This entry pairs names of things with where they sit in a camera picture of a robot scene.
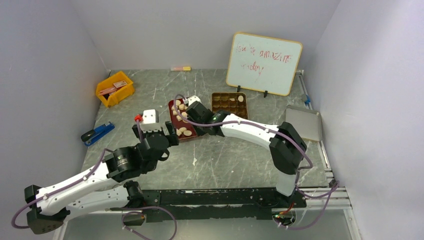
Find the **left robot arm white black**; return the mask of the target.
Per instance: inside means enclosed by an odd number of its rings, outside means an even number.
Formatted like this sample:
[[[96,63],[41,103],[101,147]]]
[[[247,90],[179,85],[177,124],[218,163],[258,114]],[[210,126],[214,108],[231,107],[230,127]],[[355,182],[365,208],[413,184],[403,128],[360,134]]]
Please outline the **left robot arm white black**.
[[[105,149],[89,169],[60,183],[25,188],[29,212],[27,225],[36,235],[61,227],[66,221],[101,209],[137,210],[153,203],[133,179],[156,169],[169,157],[169,148],[179,144],[176,129],[165,122],[162,128],[143,130],[141,142],[134,146]]]

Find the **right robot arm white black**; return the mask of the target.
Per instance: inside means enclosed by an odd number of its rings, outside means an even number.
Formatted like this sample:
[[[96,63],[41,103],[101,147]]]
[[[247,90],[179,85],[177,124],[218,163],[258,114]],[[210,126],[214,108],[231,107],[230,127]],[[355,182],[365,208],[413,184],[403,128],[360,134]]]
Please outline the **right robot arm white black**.
[[[285,208],[294,201],[299,165],[305,158],[307,145],[291,123],[262,124],[225,110],[213,113],[199,100],[187,104],[189,123],[200,134],[237,138],[268,149],[278,170],[275,202]]]

